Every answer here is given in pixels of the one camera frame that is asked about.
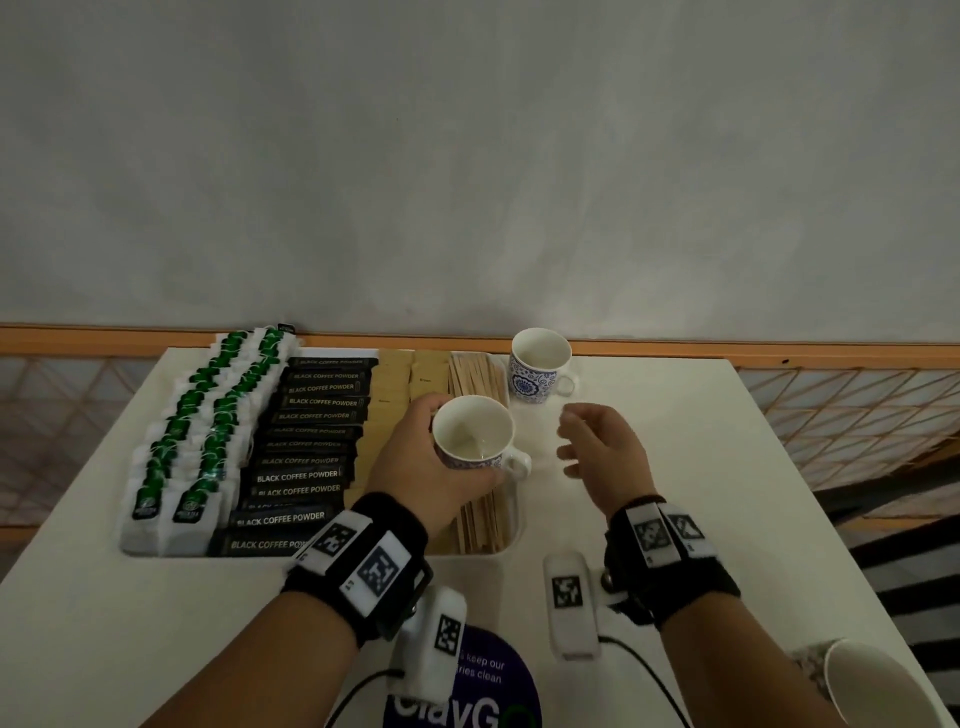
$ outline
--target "right hand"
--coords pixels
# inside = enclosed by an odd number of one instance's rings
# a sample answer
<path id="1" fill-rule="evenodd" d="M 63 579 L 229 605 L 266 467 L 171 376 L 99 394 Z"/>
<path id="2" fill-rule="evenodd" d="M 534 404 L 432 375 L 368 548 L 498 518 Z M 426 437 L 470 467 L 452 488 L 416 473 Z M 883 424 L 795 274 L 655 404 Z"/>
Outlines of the right hand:
<path id="1" fill-rule="evenodd" d="M 581 478 L 594 505 L 609 521 L 631 500 L 655 496 L 646 450 L 619 412 L 603 404 L 567 404 L 557 434 L 570 441 L 557 448 L 567 477 Z"/>

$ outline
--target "gray wall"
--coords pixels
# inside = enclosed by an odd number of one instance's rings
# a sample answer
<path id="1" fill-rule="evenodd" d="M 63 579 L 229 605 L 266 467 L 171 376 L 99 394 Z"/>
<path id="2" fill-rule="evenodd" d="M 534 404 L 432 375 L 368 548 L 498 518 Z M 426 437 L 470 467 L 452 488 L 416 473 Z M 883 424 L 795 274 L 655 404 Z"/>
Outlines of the gray wall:
<path id="1" fill-rule="evenodd" d="M 960 340 L 954 0 L 0 20 L 2 321 Z"/>

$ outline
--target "round sticker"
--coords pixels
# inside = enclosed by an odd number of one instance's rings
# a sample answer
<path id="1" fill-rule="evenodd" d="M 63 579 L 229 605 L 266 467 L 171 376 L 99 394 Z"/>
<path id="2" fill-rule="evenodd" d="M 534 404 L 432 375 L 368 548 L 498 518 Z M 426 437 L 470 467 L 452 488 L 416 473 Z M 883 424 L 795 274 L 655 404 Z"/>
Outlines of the round sticker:
<path id="1" fill-rule="evenodd" d="M 540 728 L 540 698 L 516 650 L 493 632 L 467 625 L 453 694 L 445 705 L 387 696 L 384 728 Z"/>

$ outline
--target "table surface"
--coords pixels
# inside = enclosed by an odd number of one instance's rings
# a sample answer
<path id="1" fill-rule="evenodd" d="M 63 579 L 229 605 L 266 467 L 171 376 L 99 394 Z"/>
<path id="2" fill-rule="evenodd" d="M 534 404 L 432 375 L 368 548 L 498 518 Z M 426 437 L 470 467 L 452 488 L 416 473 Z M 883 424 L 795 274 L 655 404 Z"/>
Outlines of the table surface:
<path id="1" fill-rule="evenodd" d="M 276 594 L 276 559 L 131 558 L 117 548 L 130 454 L 174 378 L 205 356 L 163 355 L 0 584 L 0 725 L 137 725 Z M 784 649 L 841 636 L 876 645 L 955 725 L 728 362 L 578 357 L 573 367 L 581 382 L 574 399 L 624 414 L 660 491 L 694 514 Z M 543 556 L 577 549 L 596 567 L 604 547 L 602 517 L 554 455 L 564 401 L 511 405 L 516 445 L 534 461 L 519 490 L 519 540 L 495 557 L 438 563 L 437 578 L 467 595 L 471 623 L 495 629 L 526 662 L 545 725 L 672 728 L 678 721 L 656 686 L 615 647 L 594 663 L 558 663 L 550 651 Z M 609 611 L 600 626 L 644 655 L 679 699 L 652 627 Z M 388 653 L 368 645 L 348 685 L 384 667 Z M 344 725 L 379 724 L 383 701 L 383 688 L 370 685 Z"/>

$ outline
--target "white teacup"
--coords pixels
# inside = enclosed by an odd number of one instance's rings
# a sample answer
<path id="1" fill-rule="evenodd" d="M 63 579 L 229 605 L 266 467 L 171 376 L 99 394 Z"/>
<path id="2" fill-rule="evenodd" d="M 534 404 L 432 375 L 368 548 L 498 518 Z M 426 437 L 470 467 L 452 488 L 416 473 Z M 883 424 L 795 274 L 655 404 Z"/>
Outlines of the white teacup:
<path id="1" fill-rule="evenodd" d="M 851 728 L 939 728 L 930 698 L 906 667 L 881 649 L 829 640 L 790 658 Z"/>
<path id="2" fill-rule="evenodd" d="M 516 480 L 530 474 L 530 455 L 514 447 L 510 410 L 481 395 L 454 398 L 433 418 L 433 439 L 448 468 L 503 468 Z"/>
<path id="3" fill-rule="evenodd" d="M 525 328 L 510 347 L 510 392 L 533 404 L 546 401 L 551 392 L 569 397 L 578 378 L 570 372 L 570 342 L 549 328 Z"/>

